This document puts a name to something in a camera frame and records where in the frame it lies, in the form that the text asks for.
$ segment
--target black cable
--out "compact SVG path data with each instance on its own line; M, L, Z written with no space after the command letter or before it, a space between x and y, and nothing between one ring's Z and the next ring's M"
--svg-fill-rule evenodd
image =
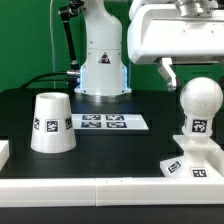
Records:
M20 88L25 89L32 82L34 82L34 81L36 81L38 79L42 79L42 78L45 78L45 77L51 77L51 76L59 76L59 75L67 75L67 71L52 72L52 73L47 73L47 74L43 74L43 75L36 76L33 79L31 79L30 81L28 81L28 82L24 83L23 85L21 85Z
M68 82L68 81L75 81L75 79L74 78L73 79L72 78L68 78L68 79L43 79L43 80L34 80L31 83L29 83L29 85L32 84L32 83L34 83L34 82Z

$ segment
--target white platform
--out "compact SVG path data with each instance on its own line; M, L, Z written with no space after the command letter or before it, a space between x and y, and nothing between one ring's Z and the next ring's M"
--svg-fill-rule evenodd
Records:
M185 135L174 135L183 149L181 157L162 161L160 168L166 177L222 178L224 174L224 152L212 139L196 144Z
M0 207L169 204L224 204L224 179L0 180Z
M72 121L74 129L148 130L141 115L72 114Z

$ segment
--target white chess pawn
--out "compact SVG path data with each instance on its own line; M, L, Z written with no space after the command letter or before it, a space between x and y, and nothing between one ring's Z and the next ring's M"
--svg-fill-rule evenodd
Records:
M161 170L166 177L222 176L207 161L209 155L224 157L220 146L210 139L213 118L223 102L221 88L209 78L195 78L183 88L180 101L185 114L184 135L173 137L184 155L162 161Z
M209 78L196 78L183 88L180 102L184 109L184 135L190 140L212 135L212 121L223 102L219 85Z

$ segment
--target sticker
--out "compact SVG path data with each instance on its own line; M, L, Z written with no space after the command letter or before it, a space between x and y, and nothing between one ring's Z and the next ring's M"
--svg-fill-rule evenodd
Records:
M34 128L37 130L40 128L40 120L37 118L34 118Z
M82 122L82 128L101 128L101 122Z
M89 120L97 120L97 121L99 121L99 120L101 120L101 116L100 115L90 115L90 114L86 114L86 115L83 115L82 116L82 120L87 120L87 121L89 121Z
M58 132L58 121L47 121L47 132Z
M100 64L111 64L106 52L101 57L99 63Z
M69 117L65 120L67 130L72 128L72 118Z
M125 122L107 122L107 128L127 128Z
M108 121L124 121L123 115L106 115Z
M193 177L208 177L206 169L192 169Z
M171 165L168 170L170 173L174 173L176 170L178 170L181 167L181 164L179 161L175 162L173 165Z
M192 132L206 133L207 121L206 120L193 120Z

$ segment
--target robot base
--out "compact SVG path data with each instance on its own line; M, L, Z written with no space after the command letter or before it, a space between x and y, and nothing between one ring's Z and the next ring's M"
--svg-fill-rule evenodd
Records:
M131 99L131 90L115 96L89 95L85 93L75 92L75 98L95 103L117 103L120 101Z
M184 150L184 156L160 163L166 177L222 177L224 152L219 145L210 138L202 144L192 143L184 135L174 139Z

